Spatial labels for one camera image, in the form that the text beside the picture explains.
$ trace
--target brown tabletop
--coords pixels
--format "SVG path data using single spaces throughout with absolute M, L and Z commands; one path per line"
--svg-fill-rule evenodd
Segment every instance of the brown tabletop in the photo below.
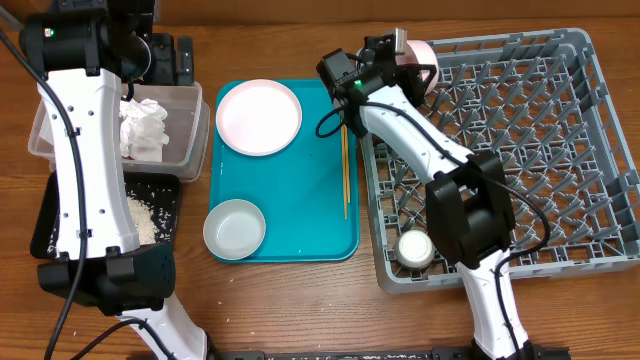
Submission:
M 311 78 L 320 57 L 355 50 L 365 35 L 402 25 L 414 39 L 580 27 L 593 43 L 633 156 L 640 159 L 640 27 L 637 18 L 434 21 L 405 24 L 158 28 L 190 35 L 196 80 L 213 108 L 218 90 L 238 79 Z M 27 152 L 40 101 L 35 82 L 0 47 L 0 358 L 40 358 L 63 300 L 40 289 L 29 242 L 49 176 Z M 176 293 L 193 321 L 221 350 L 419 350 L 467 345 L 473 322 L 463 289 L 387 295 L 376 283 L 366 197 L 361 242 L 337 264 L 225 265 L 202 239 L 211 154 L 200 179 L 185 185 L 177 232 Z M 364 179 L 360 164 L 360 179 Z M 364 180 L 360 181 L 364 193 Z M 640 358 L 640 267 L 624 273 L 514 283 L 520 317 L 538 344 L 569 346 L 574 359 Z M 74 306 L 56 348 L 69 358 L 114 318 Z M 149 350 L 130 329 L 109 337 L 88 358 L 118 359 Z

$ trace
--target gray plastic container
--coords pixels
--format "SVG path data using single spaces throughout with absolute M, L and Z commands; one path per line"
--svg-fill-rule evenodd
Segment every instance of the gray plastic container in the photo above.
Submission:
M 149 98 L 158 101 L 167 110 L 164 120 L 169 143 L 162 148 L 162 162 L 122 160 L 122 169 L 128 172 L 172 174 L 180 181 L 193 182 L 200 177 L 209 143 L 209 106 L 202 99 L 202 87 L 193 86 L 141 86 L 135 85 L 134 99 Z M 41 128 L 49 125 L 44 104 L 36 112 L 29 152 L 49 160 L 55 170 L 53 145 L 40 137 Z
M 640 179 L 593 44 L 580 29 L 428 42 L 440 66 L 424 114 L 474 151 L 500 155 L 507 183 L 547 214 L 549 246 L 511 263 L 514 279 L 621 271 L 640 263 Z M 409 270 L 393 246 L 426 231 L 424 186 L 380 139 L 362 140 L 378 284 L 388 293 L 461 287 L 440 254 Z M 540 241 L 535 214 L 513 200 L 512 248 Z

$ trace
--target teal mat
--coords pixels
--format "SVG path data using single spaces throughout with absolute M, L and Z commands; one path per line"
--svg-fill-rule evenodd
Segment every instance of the teal mat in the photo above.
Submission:
M 263 157 L 242 155 L 224 145 L 216 128 L 209 209 L 230 199 L 254 203 L 264 214 L 265 239 L 248 258 L 231 263 L 340 261 L 351 257 L 360 242 L 356 138 L 349 135 L 351 204 L 344 219 L 340 133 L 315 136 L 322 116 L 333 109 L 320 80 L 281 80 L 298 97 L 302 126 L 282 151 Z M 243 81 L 225 85 L 222 98 Z M 338 124 L 334 116 L 326 132 Z

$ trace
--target white cloth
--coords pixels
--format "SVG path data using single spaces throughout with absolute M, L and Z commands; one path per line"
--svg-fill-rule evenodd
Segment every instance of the white cloth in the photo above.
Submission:
M 164 133 L 167 111 L 155 100 L 120 101 L 120 152 L 140 161 L 162 161 L 162 145 L 169 143 Z

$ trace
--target dish rack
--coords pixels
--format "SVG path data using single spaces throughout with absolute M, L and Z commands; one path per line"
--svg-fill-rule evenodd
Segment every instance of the dish rack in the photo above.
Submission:
M 507 184 L 527 194 L 551 223 L 543 250 L 511 262 L 517 278 L 621 271 L 640 263 L 640 179 L 593 44 L 580 29 L 428 42 L 439 84 L 421 109 L 450 139 L 492 150 Z M 376 274 L 388 293 L 461 287 L 440 254 L 425 269 L 396 261 L 410 229 L 426 231 L 425 190 L 380 139 L 362 139 Z M 512 249 L 539 242 L 542 225 L 513 199 Z

